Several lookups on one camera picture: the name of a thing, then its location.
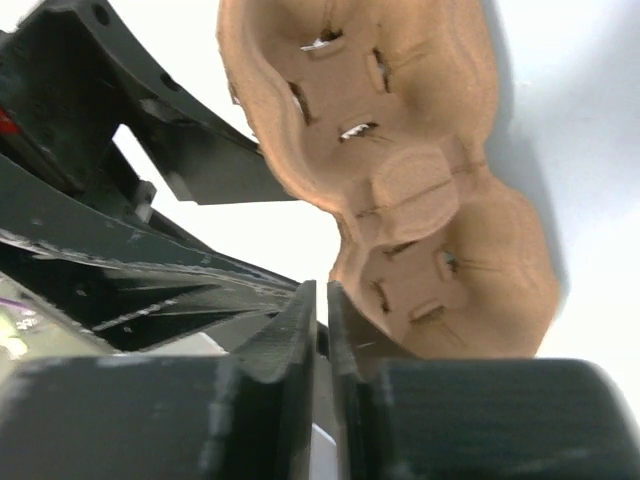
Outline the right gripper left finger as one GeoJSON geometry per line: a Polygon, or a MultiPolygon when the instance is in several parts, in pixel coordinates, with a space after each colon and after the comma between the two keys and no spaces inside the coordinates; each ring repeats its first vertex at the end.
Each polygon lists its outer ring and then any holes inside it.
{"type": "Polygon", "coordinates": [[[223,356],[50,357],[1,385],[5,479],[305,479],[316,285],[223,356]]]}

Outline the brown pulp cup carrier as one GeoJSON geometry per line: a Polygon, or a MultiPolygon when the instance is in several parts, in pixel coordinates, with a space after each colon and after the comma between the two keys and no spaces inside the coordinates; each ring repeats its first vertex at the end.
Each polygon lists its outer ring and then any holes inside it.
{"type": "Polygon", "coordinates": [[[490,170],[498,75],[478,1],[223,1],[231,93],[285,190],[340,233],[330,277],[426,358],[533,356],[559,284],[490,170]]]}

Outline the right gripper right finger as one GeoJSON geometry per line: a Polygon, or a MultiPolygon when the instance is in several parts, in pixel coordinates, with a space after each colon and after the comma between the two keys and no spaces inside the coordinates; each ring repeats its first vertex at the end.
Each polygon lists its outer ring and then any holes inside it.
{"type": "Polygon", "coordinates": [[[575,359],[422,360],[327,287],[342,479],[635,479],[612,382],[575,359]]]}

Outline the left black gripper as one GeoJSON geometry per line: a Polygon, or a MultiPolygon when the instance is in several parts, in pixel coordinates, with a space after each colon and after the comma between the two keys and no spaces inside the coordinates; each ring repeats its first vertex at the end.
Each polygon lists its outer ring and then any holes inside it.
{"type": "Polygon", "coordinates": [[[171,191],[199,205],[289,201],[258,145],[191,95],[106,1],[43,1],[1,35],[1,151],[108,215],[155,196],[113,137],[130,128],[171,191]]]}

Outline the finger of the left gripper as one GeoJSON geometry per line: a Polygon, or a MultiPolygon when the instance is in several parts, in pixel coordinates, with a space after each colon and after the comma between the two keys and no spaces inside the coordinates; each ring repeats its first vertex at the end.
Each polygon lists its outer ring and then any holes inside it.
{"type": "Polygon", "coordinates": [[[1,273],[29,307],[105,350],[148,350],[288,303],[295,281],[213,251],[125,177],[119,189],[99,171],[68,195],[2,160],[1,273]]]}

